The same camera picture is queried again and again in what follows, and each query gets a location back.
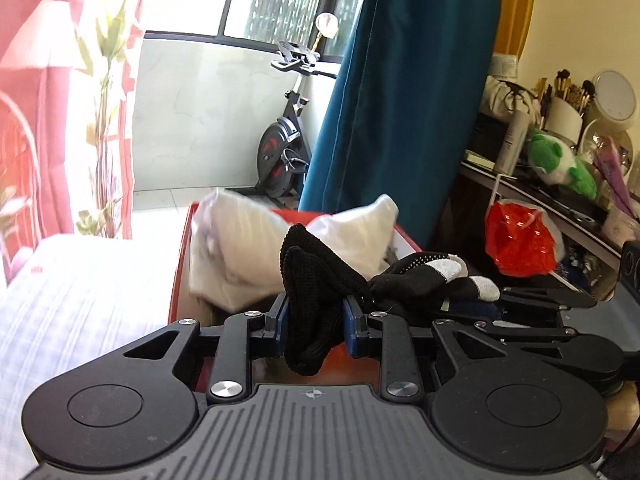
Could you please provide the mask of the black grey-toed sock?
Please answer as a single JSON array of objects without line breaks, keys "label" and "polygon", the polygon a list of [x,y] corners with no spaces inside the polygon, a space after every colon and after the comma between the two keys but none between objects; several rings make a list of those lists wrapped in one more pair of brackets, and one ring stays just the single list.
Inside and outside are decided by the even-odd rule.
[{"label": "black grey-toed sock", "polygon": [[494,302],[500,289],[489,278],[470,275],[464,260],[442,252],[413,252],[369,281],[370,297],[389,311],[423,314],[446,300]]}]

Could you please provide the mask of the grey-white cloth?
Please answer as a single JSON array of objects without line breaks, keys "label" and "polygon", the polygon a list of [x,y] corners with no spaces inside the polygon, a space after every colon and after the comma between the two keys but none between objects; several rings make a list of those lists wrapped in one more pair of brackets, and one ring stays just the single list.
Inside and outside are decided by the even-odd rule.
[{"label": "grey-white cloth", "polygon": [[[397,205],[383,194],[367,206],[322,214],[306,230],[368,280],[383,270],[397,217]],[[263,204],[215,188],[198,205],[193,224],[198,246],[192,245],[197,266],[191,284],[212,286],[203,290],[209,301],[236,313],[282,292],[280,250],[293,223]],[[227,287],[214,292],[214,279],[205,271],[218,271],[218,284]]]}]

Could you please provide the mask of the red strawberry cardboard box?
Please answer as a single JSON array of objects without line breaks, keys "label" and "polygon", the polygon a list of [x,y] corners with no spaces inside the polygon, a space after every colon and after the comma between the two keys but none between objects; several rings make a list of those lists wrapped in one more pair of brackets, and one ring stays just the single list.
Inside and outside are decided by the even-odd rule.
[{"label": "red strawberry cardboard box", "polygon": [[[221,309],[216,302],[209,301],[208,292],[203,292],[209,285],[193,285],[191,278],[194,278],[195,271],[192,270],[195,257],[195,249],[192,245],[198,246],[196,241],[196,227],[193,224],[193,217],[198,210],[199,203],[193,203],[186,211],[186,225],[184,226],[180,254],[177,270],[175,273],[174,286],[172,286],[171,300],[169,307],[169,323],[176,322],[180,318],[195,318],[201,326],[221,325],[230,315],[227,310]],[[288,209],[273,209],[284,220],[290,223],[307,223],[321,216],[316,212],[295,211]],[[395,226],[395,233],[388,249],[393,254],[390,258],[401,259],[405,256],[417,252],[420,247],[405,233],[400,226]],[[218,271],[205,271],[206,278],[213,278],[213,290],[219,292],[227,285],[219,285]],[[214,358],[206,356],[203,358],[203,366],[195,391],[204,393],[208,385],[210,372],[212,371]],[[353,359],[348,355],[346,344],[340,344],[333,348],[323,361],[321,370],[314,376],[300,376],[291,372],[286,366],[284,359],[265,358],[255,360],[252,363],[252,376],[254,382],[275,382],[276,384],[295,385],[349,385],[349,384],[371,384],[378,388],[378,363],[369,358]]]}]

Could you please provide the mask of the red plastic bag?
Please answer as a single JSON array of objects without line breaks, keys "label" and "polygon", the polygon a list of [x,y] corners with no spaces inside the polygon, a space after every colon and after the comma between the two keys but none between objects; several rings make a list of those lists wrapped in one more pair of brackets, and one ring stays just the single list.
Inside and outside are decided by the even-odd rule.
[{"label": "red plastic bag", "polygon": [[485,217],[485,252],[511,278],[547,275],[565,257],[563,235],[548,212],[520,200],[496,200]]}]

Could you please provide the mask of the green white plush toy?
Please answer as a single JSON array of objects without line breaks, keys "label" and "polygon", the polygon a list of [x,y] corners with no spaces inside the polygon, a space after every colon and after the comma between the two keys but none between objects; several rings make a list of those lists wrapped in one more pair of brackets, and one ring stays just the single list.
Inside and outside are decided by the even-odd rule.
[{"label": "green white plush toy", "polygon": [[526,153],[528,166],[545,185],[565,186],[588,200],[597,198],[596,180],[556,136],[535,130],[528,137]]}]

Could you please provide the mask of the checked bed sheet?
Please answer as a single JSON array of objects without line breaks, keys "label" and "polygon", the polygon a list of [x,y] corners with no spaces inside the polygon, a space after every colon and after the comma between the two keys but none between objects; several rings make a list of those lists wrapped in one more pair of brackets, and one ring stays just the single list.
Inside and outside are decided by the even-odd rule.
[{"label": "checked bed sheet", "polygon": [[36,461],[21,412],[41,384],[166,325],[186,210],[134,213],[129,240],[56,234],[1,294],[1,475]]}]

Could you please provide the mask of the black exercise bike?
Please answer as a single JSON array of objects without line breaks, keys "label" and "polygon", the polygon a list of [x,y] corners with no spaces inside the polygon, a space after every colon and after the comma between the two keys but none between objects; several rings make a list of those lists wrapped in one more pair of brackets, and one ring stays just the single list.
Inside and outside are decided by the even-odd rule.
[{"label": "black exercise bike", "polygon": [[311,149],[303,133],[300,116],[309,99],[300,93],[303,80],[312,76],[334,79],[332,73],[319,70],[318,47],[323,39],[334,38],[340,25],[331,12],[322,12],[314,19],[317,36],[311,47],[297,42],[278,42],[278,56],[271,66],[282,73],[294,73],[296,81],[284,94],[283,113],[270,124],[260,138],[256,164],[257,183],[251,188],[236,188],[235,192],[247,196],[262,196],[278,206],[285,197],[302,195],[311,162]]}]

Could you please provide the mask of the white tube bottle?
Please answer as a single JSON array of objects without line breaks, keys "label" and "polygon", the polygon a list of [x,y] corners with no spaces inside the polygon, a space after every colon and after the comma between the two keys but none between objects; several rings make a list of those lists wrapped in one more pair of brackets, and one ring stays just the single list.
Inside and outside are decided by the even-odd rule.
[{"label": "white tube bottle", "polygon": [[502,147],[495,163],[495,172],[512,176],[530,125],[529,114],[516,110],[506,129]]}]

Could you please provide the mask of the white makeup brush cup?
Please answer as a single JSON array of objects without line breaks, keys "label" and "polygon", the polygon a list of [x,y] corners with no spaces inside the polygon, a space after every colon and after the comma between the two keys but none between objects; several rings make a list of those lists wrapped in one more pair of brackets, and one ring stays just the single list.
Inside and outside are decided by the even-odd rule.
[{"label": "white makeup brush cup", "polygon": [[582,118],[574,107],[554,96],[548,106],[544,130],[559,136],[569,146],[576,146],[582,131]]}]

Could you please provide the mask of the dark teal curtain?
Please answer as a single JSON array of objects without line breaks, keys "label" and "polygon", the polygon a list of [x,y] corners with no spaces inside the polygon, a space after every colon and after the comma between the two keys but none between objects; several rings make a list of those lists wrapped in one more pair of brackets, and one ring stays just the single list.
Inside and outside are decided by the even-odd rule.
[{"label": "dark teal curtain", "polygon": [[363,0],[299,206],[336,212],[388,195],[431,238],[480,107],[501,0]]}]

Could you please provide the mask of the beige bundled bag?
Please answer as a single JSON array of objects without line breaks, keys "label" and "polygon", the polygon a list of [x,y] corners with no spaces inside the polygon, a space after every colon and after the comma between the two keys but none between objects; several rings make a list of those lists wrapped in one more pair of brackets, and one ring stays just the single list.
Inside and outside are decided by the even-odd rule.
[{"label": "beige bundled bag", "polygon": [[488,75],[478,111],[507,124],[515,112],[529,116],[532,124],[541,124],[540,102],[533,92],[514,81]]}]

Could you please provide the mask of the round white vanity mirror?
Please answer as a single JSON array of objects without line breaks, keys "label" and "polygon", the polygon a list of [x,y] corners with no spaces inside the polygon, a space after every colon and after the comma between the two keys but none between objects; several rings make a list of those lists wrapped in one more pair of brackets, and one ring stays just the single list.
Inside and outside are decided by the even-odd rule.
[{"label": "round white vanity mirror", "polygon": [[631,128],[638,118],[639,103],[628,79],[616,70],[601,70],[591,82],[594,97],[586,113],[587,124],[594,122],[612,133]]}]

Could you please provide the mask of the yellow curtain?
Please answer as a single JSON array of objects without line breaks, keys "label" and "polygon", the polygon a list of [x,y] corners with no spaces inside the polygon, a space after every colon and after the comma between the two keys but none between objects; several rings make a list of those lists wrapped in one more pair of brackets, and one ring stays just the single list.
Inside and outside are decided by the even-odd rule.
[{"label": "yellow curtain", "polygon": [[520,58],[526,44],[535,0],[501,0],[500,18],[494,45],[498,54]]}]

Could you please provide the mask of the window with grille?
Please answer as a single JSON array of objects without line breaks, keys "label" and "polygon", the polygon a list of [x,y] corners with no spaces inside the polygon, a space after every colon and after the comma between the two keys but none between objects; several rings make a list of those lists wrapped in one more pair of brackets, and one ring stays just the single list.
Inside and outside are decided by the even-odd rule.
[{"label": "window with grille", "polygon": [[281,40],[316,46],[323,61],[346,49],[362,0],[143,0],[146,39],[273,51]]}]

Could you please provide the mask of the pink printed backdrop curtain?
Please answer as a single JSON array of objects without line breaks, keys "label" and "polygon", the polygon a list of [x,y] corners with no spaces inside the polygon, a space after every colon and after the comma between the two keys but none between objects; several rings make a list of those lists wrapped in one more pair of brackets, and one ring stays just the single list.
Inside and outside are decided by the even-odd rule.
[{"label": "pink printed backdrop curtain", "polygon": [[1,259],[131,234],[142,0],[1,0]]}]

